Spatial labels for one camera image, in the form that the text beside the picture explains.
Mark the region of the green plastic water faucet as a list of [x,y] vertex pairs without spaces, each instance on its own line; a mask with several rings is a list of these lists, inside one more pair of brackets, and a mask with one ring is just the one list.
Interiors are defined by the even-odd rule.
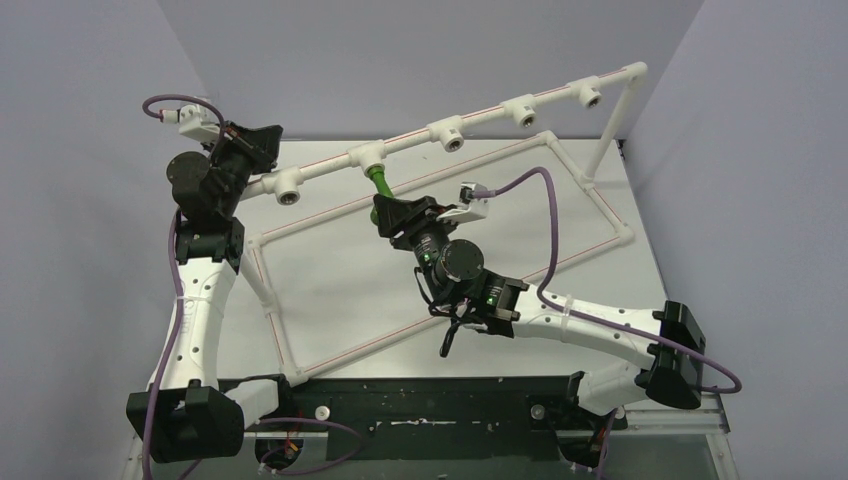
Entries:
[[[389,184],[386,181],[385,168],[384,168],[383,165],[374,165],[374,166],[370,167],[366,171],[366,176],[373,183],[374,187],[376,188],[376,192],[377,192],[378,195],[384,196],[384,197],[387,197],[387,198],[394,198],[395,197],[395,195],[392,192]],[[370,212],[370,220],[375,226],[379,225],[379,214],[378,214],[378,209],[377,209],[376,204],[372,205],[372,210]]]

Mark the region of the white PVC pipe frame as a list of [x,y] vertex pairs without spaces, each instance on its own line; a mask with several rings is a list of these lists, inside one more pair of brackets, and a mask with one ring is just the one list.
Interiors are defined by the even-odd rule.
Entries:
[[[539,106],[573,98],[583,107],[591,109],[600,102],[602,88],[620,84],[623,87],[622,93],[585,167],[579,167],[574,162],[554,133],[543,131],[500,150],[491,151],[460,164],[433,171],[417,179],[399,184],[392,189],[396,194],[406,193],[452,175],[482,166],[489,161],[501,160],[507,156],[515,155],[531,148],[544,146],[567,169],[575,184],[592,201],[615,233],[613,238],[564,260],[560,260],[556,264],[558,268],[569,268],[613,248],[626,246],[634,240],[633,230],[607,202],[598,190],[594,180],[604,155],[613,143],[614,137],[618,133],[633,97],[646,77],[647,72],[648,67],[645,63],[636,62],[599,76],[581,78],[547,91],[526,94],[505,100],[496,106],[483,110],[437,120],[423,128],[387,140],[374,140],[362,143],[344,153],[305,166],[291,166],[272,173],[262,174],[257,179],[249,182],[245,196],[247,198],[254,198],[263,194],[271,194],[280,204],[291,205],[299,198],[300,186],[309,180],[347,168],[359,169],[366,175],[366,171],[374,165],[383,165],[385,168],[384,161],[389,155],[417,147],[424,143],[438,143],[446,152],[452,153],[464,145],[465,139],[463,134],[471,127],[502,118],[509,118],[518,127],[526,129],[531,127],[536,121],[536,109]],[[418,321],[354,349],[345,351],[325,363],[307,369],[298,366],[294,359],[283,323],[279,298],[272,290],[271,281],[267,275],[263,248],[266,244],[274,240],[334,220],[343,214],[352,213],[365,207],[367,203],[366,199],[354,200],[277,229],[257,233],[248,239],[247,263],[243,268],[245,277],[251,289],[259,298],[264,309],[264,314],[271,326],[273,344],[276,348],[276,359],[279,363],[278,370],[285,374],[295,385],[324,372],[343,368],[368,355],[431,329],[435,325],[432,320]]]

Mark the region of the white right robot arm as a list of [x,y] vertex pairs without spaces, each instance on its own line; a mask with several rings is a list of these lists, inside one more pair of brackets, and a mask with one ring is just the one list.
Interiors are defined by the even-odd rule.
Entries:
[[379,236],[414,255],[416,282],[430,314],[450,322],[442,357],[456,332],[468,328],[559,341],[617,358],[611,366],[578,373],[576,391],[563,398],[563,416],[577,427],[645,399],[681,410],[700,407],[706,339],[685,304],[624,309],[557,296],[486,269],[476,244],[450,239],[455,228],[439,220],[447,209],[434,198],[376,194],[373,204]]

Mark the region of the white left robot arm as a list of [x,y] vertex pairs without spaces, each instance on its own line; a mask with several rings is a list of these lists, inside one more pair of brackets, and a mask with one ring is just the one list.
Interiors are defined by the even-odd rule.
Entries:
[[223,391],[217,374],[224,313],[243,257],[245,228],[234,212],[249,178],[276,166],[282,134],[280,125],[230,122],[210,153],[184,152],[167,166],[178,206],[169,235],[175,305],[150,384],[126,405],[144,453],[157,463],[231,457],[260,420],[283,429],[295,419],[284,377],[242,380]]

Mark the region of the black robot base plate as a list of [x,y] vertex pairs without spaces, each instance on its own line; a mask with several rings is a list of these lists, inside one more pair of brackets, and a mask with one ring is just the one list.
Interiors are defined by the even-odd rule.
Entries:
[[358,460],[566,459],[595,466],[624,412],[596,415],[578,406],[579,376],[313,379],[281,389],[267,419],[315,418],[325,426],[264,425],[284,437],[323,433],[325,457]]

